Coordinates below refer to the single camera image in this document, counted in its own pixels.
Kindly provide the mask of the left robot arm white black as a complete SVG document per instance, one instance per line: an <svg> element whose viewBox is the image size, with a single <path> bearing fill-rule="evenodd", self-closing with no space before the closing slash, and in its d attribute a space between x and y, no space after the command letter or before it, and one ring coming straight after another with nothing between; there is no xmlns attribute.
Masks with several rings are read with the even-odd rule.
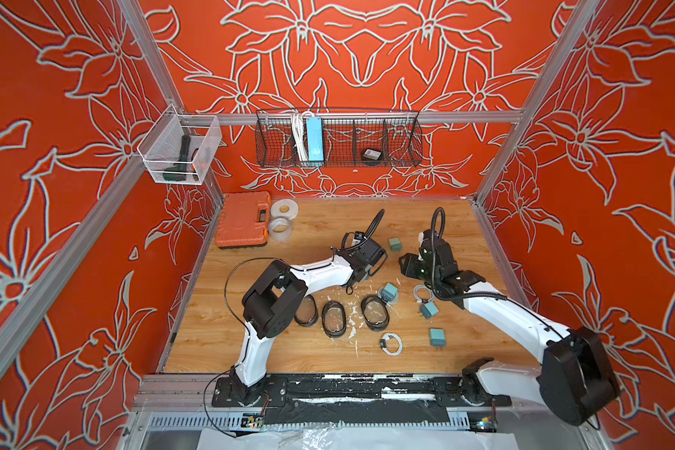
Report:
<svg viewBox="0 0 675 450"><path fill-rule="evenodd" d="M242 298L245 334L238 360L229 371L237 393L244 399L257 395L274 340L289 327L306 297L333 287L350 294L356 284L379 272L386 260L387 251L365 236L354 245L334 249L319 262L271 261Z"/></svg>

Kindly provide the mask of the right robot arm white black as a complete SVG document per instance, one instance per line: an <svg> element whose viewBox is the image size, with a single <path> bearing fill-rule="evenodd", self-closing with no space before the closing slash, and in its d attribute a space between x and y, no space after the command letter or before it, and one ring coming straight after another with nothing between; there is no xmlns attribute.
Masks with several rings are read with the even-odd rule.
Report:
<svg viewBox="0 0 675 450"><path fill-rule="evenodd" d="M506 396L547 407L562 422L579 426L621 395L605 346L587 327L570 328L524 307L453 259L428 250L399 258L401 274L424 281L433 295L499 328L537 362L534 367L478 359L461 374L463 399L474 405Z"/></svg>

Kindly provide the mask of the teal charger near right arm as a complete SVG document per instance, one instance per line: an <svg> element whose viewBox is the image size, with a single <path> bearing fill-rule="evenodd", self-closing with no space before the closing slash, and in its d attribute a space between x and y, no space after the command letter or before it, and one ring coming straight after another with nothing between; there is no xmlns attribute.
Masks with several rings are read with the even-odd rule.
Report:
<svg viewBox="0 0 675 450"><path fill-rule="evenodd" d="M429 320L438 315L440 309L433 302L429 302L421 305L419 312L426 320Z"/></svg>

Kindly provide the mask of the teal wall charger plug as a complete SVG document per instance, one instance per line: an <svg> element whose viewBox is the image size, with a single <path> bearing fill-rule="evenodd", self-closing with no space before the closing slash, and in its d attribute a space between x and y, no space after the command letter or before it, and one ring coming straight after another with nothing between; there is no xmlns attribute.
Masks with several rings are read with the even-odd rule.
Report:
<svg viewBox="0 0 675 450"><path fill-rule="evenodd" d="M394 252L400 252L403 249L402 242L397 237L390 237L388 239L388 246L390 248L390 251L394 251Z"/></svg>

